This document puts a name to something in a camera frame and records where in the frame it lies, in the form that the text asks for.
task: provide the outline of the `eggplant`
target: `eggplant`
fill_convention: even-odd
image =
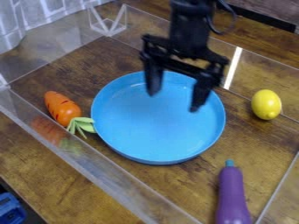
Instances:
[[[245,201],[242,175],[233,161],[226,160],[218,173],[218,207],[216,224],[250,224]]]

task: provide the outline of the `blue plate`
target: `blue plate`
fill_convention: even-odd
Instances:
[[[90,106],[94,129],[125,158],[149,165],[180,163],[202,153],[216,142],[225,125],[220,98],[209,98],[189,112],[194,79],[162,73],[162,90],[149,96],[144,73],[130,73],[97,93]]]

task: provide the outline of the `wooden table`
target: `wooden table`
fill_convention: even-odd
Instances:
[[[122,2],[161,18],[169,16],[168,1]],[[225,14],[217,15],[216,25],[224,25],[228,19]],[[217,39],[299,67],[299,41],[292,33],[240,17],[234,31]],[[110,38],[98,38],[16,80],[10,87],[44,113],[42,93],[48,89],[64,92],[89,116],[98,88],[141,68],[136,49]],[[283,83],[281,89],[295,91],[292,81],[297,75],[271,76],[271,81]],[[241,81],[250,88],[242,89]],[[244,173],[246,205],[254,221],[297,152],[299,108],[291,107],[289,114],[271,122],[260,121],[250,113],[248,100],[252,91],[260,88],[257,80],[244,77],[237,83],[234,93],[222,88],[216,90],[226,110],[226,127],[216,144],[192,161],[170,166],[137,164],[120,157],[94,135],[88,135],[86,140],[202,223],[213,223],[217,175],[225,159],[233,158]],[[289,97],[287,105],[297,101],[295,95]],[[142,223],[4,114],[0,119],[0,175],[49,223]]]

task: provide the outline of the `toy eggplant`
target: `toy eggplant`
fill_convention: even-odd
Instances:
[[[216,224],[250,224],[245,202],[242,175],[233,161],[226,160],[218,174],[218,208]]]

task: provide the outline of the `yellow lemon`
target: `yellow lemon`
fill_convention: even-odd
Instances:
[[[276,93],[268,89],[258,90],[252,97],[250,108],[258,118],[276,118],[281,111],[281,101]]]

